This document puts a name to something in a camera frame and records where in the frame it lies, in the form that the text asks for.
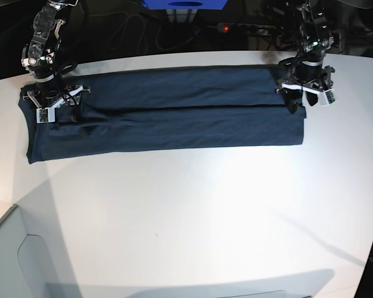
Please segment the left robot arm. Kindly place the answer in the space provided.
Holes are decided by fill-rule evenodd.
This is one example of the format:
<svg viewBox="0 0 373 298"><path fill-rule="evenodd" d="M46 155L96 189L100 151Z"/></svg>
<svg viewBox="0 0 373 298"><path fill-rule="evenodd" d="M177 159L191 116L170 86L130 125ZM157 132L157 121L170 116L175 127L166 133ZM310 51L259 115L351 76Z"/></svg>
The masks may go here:
<svg viewBox="0 0 373 298"><path fill-rule="evenodd" d="M300 108L303 96L310 106L328 106L335 102L331 79L335 69L323 65L326 51L334 42L323 3L305 1L297 6L297 10L302 16L300 48L294 57L278 63L286 74L277 81L275 90L282 95L291 114Z"/></svg>

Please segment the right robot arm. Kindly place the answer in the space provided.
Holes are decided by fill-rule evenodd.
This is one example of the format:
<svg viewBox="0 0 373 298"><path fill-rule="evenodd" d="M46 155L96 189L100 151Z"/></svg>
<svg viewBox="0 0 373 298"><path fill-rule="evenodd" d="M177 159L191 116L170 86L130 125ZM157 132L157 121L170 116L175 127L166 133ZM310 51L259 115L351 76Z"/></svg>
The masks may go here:
<svg viewBox="0 0 373 298"><path fill-rule="evenodd" d="M38 124L55 122L55 112L62 106L70 109L72 122L80 120L80 102L84 92L90 88L67 84L63 77L75 70L76 61L63 61L61 49L61 28L66 20L58 17L61 10L76 7L85 1L47 1L35 15L33 36L22 50L21 64L34 79L34 84L21 92L23 100L29 100L35 107Z"/></svg>

